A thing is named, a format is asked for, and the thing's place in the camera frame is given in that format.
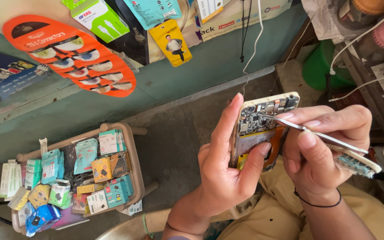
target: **phone battery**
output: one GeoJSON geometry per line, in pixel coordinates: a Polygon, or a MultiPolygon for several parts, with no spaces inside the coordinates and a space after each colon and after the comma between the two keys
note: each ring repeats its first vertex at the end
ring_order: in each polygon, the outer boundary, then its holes
{"type": "Polygon", "coordinates": [[[257,132],[239,137],[237,156],[248,154],[255,146],[269,140],[275,135],[276,129],[257,132]]]}

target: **blue poster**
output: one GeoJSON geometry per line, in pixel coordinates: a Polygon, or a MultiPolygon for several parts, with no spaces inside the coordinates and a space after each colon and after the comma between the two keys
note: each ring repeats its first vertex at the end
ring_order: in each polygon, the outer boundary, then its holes
{"type": "Polygon", "coordinates": [[[49,76],[50,71],[44,64],[37,66],[0,53],[0,101],[49,76]]]}

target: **concrete floor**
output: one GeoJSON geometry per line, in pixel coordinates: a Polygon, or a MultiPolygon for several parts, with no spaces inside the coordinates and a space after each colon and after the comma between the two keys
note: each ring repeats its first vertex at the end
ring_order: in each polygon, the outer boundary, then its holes
{"type": "MultiPolygon", "coordinates": [[[[274,74],[250,81],[245,87],[245,100],[279,94],[278,88],[273,87],[274,82],[274,74]]],[[[169,107],[170,104],[168,107],[157,107],[126,120],[131,126],[147,128],[147,135],[134,137],[143,181],[145,185],[153,180],[160,183],[157,190],[143,198],[143,211],[169,208],[200,184],[197,161],[199,148],[209,143],[226,101],[242,92],[242,86],[240,84],[174,107],[169,107]]],[[[11,219],[10,210],[1,205],[0,216],[11,219]]],[[[70,228],[37,233],[33,239],[95,239],[131,218],[117,211],[109,211],[70,228]]],[[[22,240],[27,237],[0,222],[0,239],[22,240]]]]}

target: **hand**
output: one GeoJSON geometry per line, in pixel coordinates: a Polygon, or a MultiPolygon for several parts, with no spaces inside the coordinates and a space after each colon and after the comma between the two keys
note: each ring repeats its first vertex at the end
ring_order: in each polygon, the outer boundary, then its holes
{"type": "MultiPolygon", "coordinates": [[[[361,149],[368,149],[370,145],[371,112],[361,105],[338,112],[328,106],[297,108],[277,117],[361,149]]],[[[317,205],[338,202],[336,188],[352,175],[352,171],[334,164],[332,151],[317,135],[309,130],[290,129],[283,149],[285,171],[303,199],[317,205]]]]}
{"type": "Polygon", "coordinates": [[[201,185],[197,189],[200,214],[215,216],[243,202],[254,194],[264,165],[264,156],[271,145],[262,143],[248,155],[242,170],[229,168],[232,130],[236,124],[244,99],[237,94],[223,111],[210,144],[203,145],[198,153],[201,185]]]}

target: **left hand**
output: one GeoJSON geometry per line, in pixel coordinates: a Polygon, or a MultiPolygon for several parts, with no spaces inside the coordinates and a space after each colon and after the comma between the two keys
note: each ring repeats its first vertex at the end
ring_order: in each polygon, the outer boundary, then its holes
{"type": "Polygon", "coordinates": [[[198,153],[201,185],[197,189],[201,216],[215,216],[251,197],[264,165],[269,143],[257,145],[248,155],[242,170],[229,168],[232,130],[244,99],[237,94],[223,111],[210,144],[198,153]]]}

